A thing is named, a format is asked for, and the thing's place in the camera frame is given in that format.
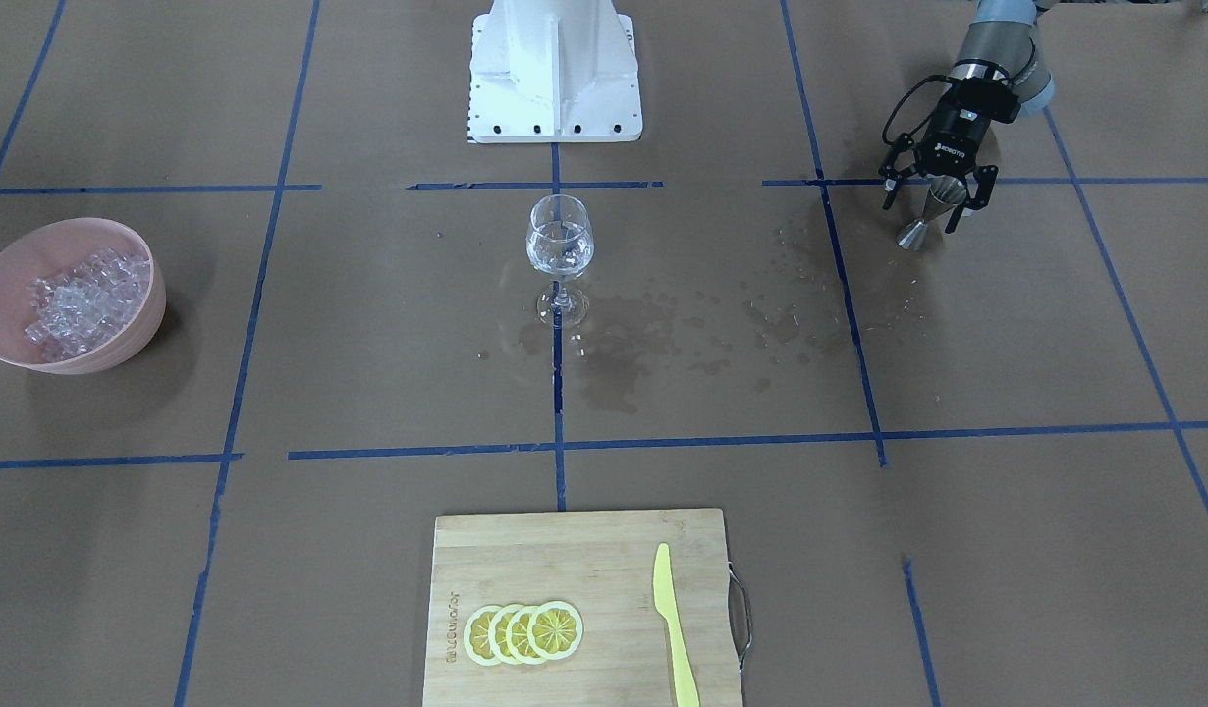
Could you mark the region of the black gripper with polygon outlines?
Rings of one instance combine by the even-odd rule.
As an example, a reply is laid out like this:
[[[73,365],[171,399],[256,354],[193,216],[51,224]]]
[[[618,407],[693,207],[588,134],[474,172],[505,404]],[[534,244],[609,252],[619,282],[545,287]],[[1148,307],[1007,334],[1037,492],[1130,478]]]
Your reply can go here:
[[[1021,104],[1007,75],[968,79],[931,75],[913,88],[919,89],[928,83],[941,83],[947,88],[927,118],[920,121],[920,138],[914,138],[914,133],[904,133],[899,135],[899,141],[887,143],[888,151],[879,166],[884,189],[881,207],[884,211],[892,210],[900,189],[912,178],[930,181],[951,178],[953,210],[943,228],[943,233],[949,236],[958,228],[964,213],[978,211],[991,204],[999,167],[980,164],[978,151],[991,124],[1011,124]]]

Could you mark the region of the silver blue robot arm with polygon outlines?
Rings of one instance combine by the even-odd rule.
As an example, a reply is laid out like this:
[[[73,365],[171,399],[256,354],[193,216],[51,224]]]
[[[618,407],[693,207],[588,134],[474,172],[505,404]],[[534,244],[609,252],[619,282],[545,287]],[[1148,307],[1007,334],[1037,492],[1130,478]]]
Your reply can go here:
[[[956,231],[966,211],[991,204],[1000,174],[978,153],[993,124],[1012,124],[1038,115],[1056,94],[1056,81],[1041,50],[1038,21],[1050,1],[980,1],[953,66],[930,75],[906,91],[890,118],[910,95],[927,85],[943,85],[935,106],[912,131],[890,135],[887,121],[881,139],[888,152],[879,166],[884,209],[895,204],[901,186],[927,180],[920,215],[898,233],[898,245],[919,250],[928,228],[945,218],[945,233]]]

